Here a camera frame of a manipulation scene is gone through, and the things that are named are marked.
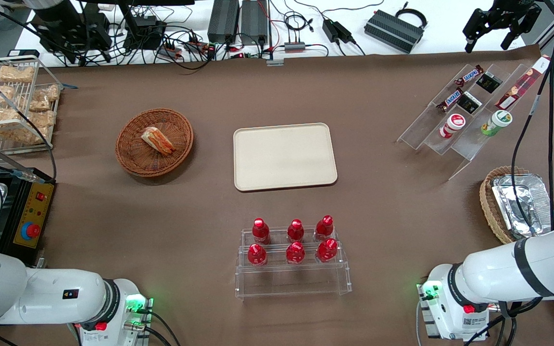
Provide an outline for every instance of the red button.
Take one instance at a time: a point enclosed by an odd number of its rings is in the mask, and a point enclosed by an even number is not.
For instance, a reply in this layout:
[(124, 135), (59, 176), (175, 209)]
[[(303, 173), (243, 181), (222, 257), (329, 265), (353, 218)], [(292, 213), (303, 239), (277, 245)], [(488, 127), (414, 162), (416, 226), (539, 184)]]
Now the red button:
[(40, 226), (35, 223), (27, 227), (27, 236), (29, 238), (36, 238), (40, 235)]

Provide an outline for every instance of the red wire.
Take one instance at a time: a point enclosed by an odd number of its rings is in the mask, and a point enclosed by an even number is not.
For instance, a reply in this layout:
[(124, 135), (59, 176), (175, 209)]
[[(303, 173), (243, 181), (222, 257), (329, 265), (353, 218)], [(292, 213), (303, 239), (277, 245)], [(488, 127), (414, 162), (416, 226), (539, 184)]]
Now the red wire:
[(273, 20), (271, 20), (271, 17), (268, 17), (268, 13), (266, 13), (266, 9), (264, 9), (264, 6), (262, 5), (262, 3), (259, 2), (259, 1), (257, 1), (257, 3), (260, 5), (260, 8), (264, 12), (264, 15), (268, 18), (268, 21), (272, 24), (273, 28), (275, 28), (275, 31), (277, 31), (277, 44), (268, 48), (268, 50), (271, 52), (271, 51), (273, 51), (273, 49), (275, 49), (279, 46), (279, 41), (281, 41), (281, 37), (279, 35), (279, 29), (277, 29), (277, 26), (275, 25), (275, 23), (273, 23)]

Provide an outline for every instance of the yellow control panel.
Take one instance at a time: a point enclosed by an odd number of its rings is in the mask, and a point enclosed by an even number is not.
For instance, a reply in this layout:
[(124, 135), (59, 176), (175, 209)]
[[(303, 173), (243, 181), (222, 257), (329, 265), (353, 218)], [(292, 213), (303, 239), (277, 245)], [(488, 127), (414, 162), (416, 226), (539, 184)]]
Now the yellow control panel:
[(54, 190), (55, 186), (53, 184), (33, 183), (18, 228), (14, 234), (14, 244), (32, 249), (38, 246), (38, 240), (42, 235), (46, 212)]

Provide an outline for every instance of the white table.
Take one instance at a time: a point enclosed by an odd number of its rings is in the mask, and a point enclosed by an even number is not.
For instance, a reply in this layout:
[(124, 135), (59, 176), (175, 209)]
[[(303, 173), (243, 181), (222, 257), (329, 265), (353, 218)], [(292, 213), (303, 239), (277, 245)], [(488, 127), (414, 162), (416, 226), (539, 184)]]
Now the white table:
[[(325, 9), (334, 9), (338, 7), (363, 7), (365, 5), (371, 4), (370, 0), (299, 0), (300, 2), (306, 4), (312, 4), (319, 7), (321, 10)], [(80, 4), (77, 0), (71, 0), (74, 6), (80, 11)], [(322, 30), (322, 17), (315, 11), (307, 6), (302, 6), (294, 2), (293, 0), (273, 0), (273, 3), (281, 13), (289, 11), (286, 7), (285, 2), (291, 9), (300, 12), (304, 15), (307, 20), (311, 18), (314, 20), (312, 26), (314, 27), (314, 32), (311, 32), (310, 29), (305, 28), (301, 31), (301, 41), (306, 44), (324, 44), (329, 48), (329, 55), (337, 56), (341, 55), (337, 45), (330, 43), (326, 37), (324, 31)], [(366, 9), (358, 11), (331, 11), (326, 13), (326, 15), (339, 23), (343, 24), (345, 28), (352, 32), (354, 39), (360, 44), (365, 53), (367, 54), (403, 54), (402, 52), (391, 48), (387, 44), (384, 44), (373, 37), (365, 34), (365, 23), (369, 18), (372, 17), (373, 11), (376, 9), (381, 9), (387, 13), (396, 13), (400, 8), (403, 7), (404, 0), (385, 0), (384, 3), (380, 6), (368, 7)], [(476, 8), (488, 9), (492, 4), (492, 0), (477, 0), (477, 1), (463, 1), (463, 0), (442, 0), (442, 1), (432, 1), (432, 0), (409, 0), (408, 8), (417, 9), (421, 11), (428, 20), (428, 25), (425, 28), (424, 35), (420, 42), (414, 47), (411, 54), (421, 54), (421, 53), (448, 53), (448, 52), (464, 52), (466, 46), (466, 38), (463, 35), (463, 28), (470, 18), (471, 13)], [(201, 35), (206, 42), (207, 39), (207, 28), (209, 26), (209, 18), (211, 17), (211, 9), (213, 8), (213, 1), (211, 0), (198, 0), (195, 5), (190, 6), (189, 8), (193, 9), (193, 13), (189, 19), (184, 23), (174, 23), (181, 22), (189, 14), (189, 10), (185, 7), (171, 7), (175, 10), (175, 13), (172, 14), (167, 22), (169, 24), (185, 26), (189, 29), (193, 29), (194, 32)], [(161, 19), (165, 18), (171, 11), (163, 7), (157, 7), (155, 9), (156, 13)], [(120, 23), (123, 19), (123, 15), (117, 7), (114, 11), (104, 12), (108, 19), (114, 23)], [(280, 15), (275, 9), (270, 9), (270, 16), (273, 20), (283, 20), (283, 16)], [(420, 20), (415, 15), (404, 14), (400, 16), (403, 20), (410, 22), (416, 26), (420, 25)], [(274, 22), (275, 26), (278, 29), (280, 41), (279, 44), (283, 44), (284, 40), (288, 40), (288, 30), (286, 29), (283, 23)], [(273, 44), (277, 43), (277, 33), (275, 31), (275, 26), (273, 30)], [(174, 32), (178, 28), (167, 28), (167, 33)], [(501, 50), (500, 44), (503, 41), (508, 29), (494, 30), (490, 33), (484, 35), (481, 39), (478, 40), (474, 50)], [(110, 29), (110, 35), (114, 35), (114, 28)], [(117, 38), (117, 45), (121, 47), (125, 36)], [(514, 40), (511, 49), (519, 48), (524, 46), (522, 38), (517, 38)], [(350, 44), (341, 44), (343, 52), (347, 55), (361, 55), (360, 50), (352, 43)], [(40, 43), (39, 38), (33, 35), (33, 33), (24, 29), (20, 38), (18, 39), (16, 49), (37, 49), (40, 52), (40, 59), (48, 67), (54, 66), (63, 66), (62, 62), (53, 56), (52, 53), (47, 53)], [(242, 52), (246, 53), (257, 53), (258, 49), (255, 46), (245, 47)], [(223, 52), (218, 53), (218, 59), (222, 58)], [(143, 50), (142, 53), (145, 56), (147, 63), (152, 63), (154, 60), (154, 52), (151, 50)], [(326, 50), (322, 47), (314, 47), (314, 49), (307, 49), (302, 53), (285, 53), (283, 48), (277, 50), (274, 54), (274, 59), (284, 59), (290, 57), (313, 57), (313, 56), (323, 56), (326, 54)], [(189, 61), (190, 56), (187, 53), (184, 53), (185, 61)], [(127, 63), (130, 60), (129, 57), (126, 57), (123, 60), (123, 64)], [(142, 55), (140, 52), (136, 53), (136, 56), (130, 62), (132, 64), (143, 63)], [(115, 65), (116, 62), (112, 61), (111, 63), (100, 63), (100, 65)]]

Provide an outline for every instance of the qr code label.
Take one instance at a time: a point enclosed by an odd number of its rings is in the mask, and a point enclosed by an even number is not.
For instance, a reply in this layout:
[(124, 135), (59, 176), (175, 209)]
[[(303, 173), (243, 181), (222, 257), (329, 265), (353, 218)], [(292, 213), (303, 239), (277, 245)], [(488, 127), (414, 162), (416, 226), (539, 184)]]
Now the qr code label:
[(479, 329), (486, 324), (485, 313), (468, 313), (463, 315), (463, 328)]

